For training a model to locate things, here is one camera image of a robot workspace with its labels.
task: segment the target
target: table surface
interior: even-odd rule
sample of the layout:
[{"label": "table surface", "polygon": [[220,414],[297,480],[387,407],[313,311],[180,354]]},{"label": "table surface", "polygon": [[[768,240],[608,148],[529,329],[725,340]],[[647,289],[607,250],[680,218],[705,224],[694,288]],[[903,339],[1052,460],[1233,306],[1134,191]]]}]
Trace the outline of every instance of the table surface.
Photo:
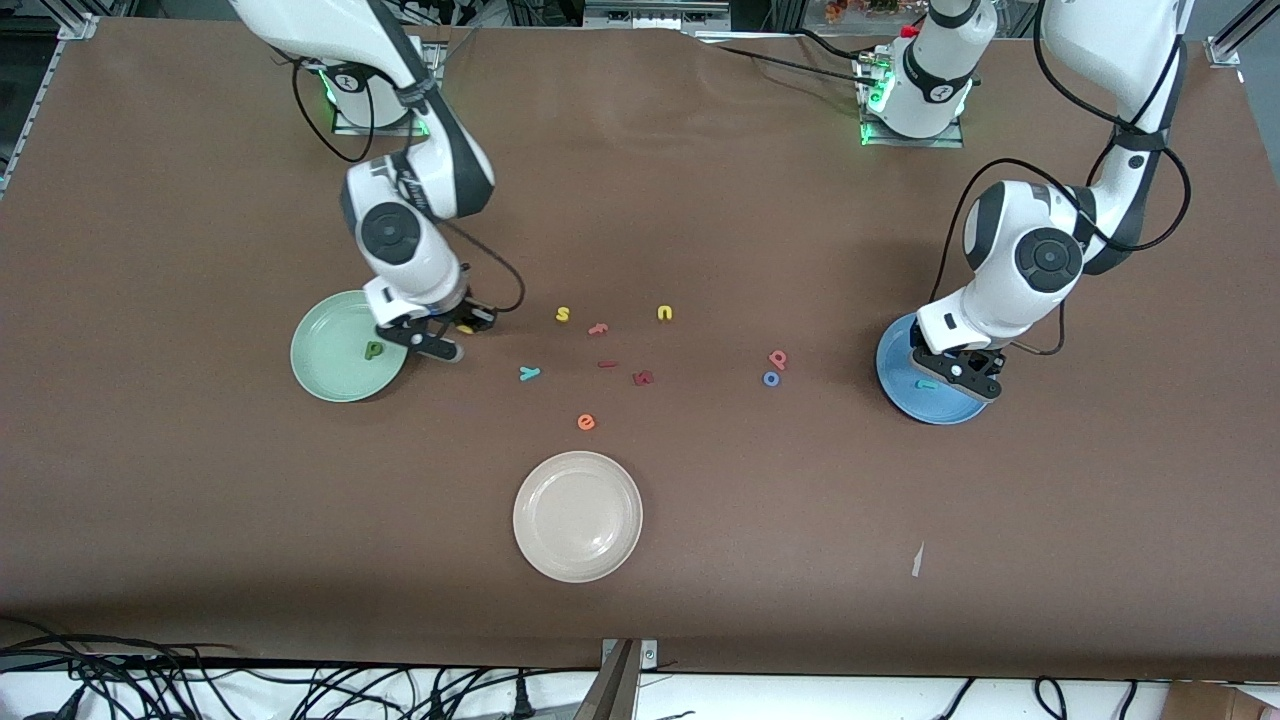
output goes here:
[{"label": "table surface", "polygon": [[[0,206],[6,611],[283,657],[589,665],[658,637],[686,670],[1280,679],[1280,195],[1235,73],[1192,53],[1180,233],[1082,282],[1059,356],[1015,355],[1000,402],[934,428],[873,354],[959,191],[1002,155],[1079,182],[1108,133],[1028,44],[988,51],[965,149],[925,151],[859,146],[840,81],[675,32],[479,32],[445,91],[498,190],[463,224],[529,300],[349,405],[289,369],[298,319],[370,273],[273,59],[237,23],[142,19],[63,56]],[[1149,229],[1176,201],[1162,178]],[[577,448],[632,473],[645,525],[566,585],[511,511]]]}]

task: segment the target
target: blue plate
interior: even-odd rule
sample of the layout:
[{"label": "blue plate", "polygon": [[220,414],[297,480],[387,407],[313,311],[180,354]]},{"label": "blue plate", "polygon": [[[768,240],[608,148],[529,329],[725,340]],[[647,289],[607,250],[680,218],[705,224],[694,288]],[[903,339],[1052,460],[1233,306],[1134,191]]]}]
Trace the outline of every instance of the blue plate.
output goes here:
[{"label": "blue plate", "polygon": [[876,348],[876,374],[884,395],[899,410],[931,425],[955,425],[973,419],[987,402],[969,397],[911,363],[914,322],[914,313],[904,315],[881,336]]}]

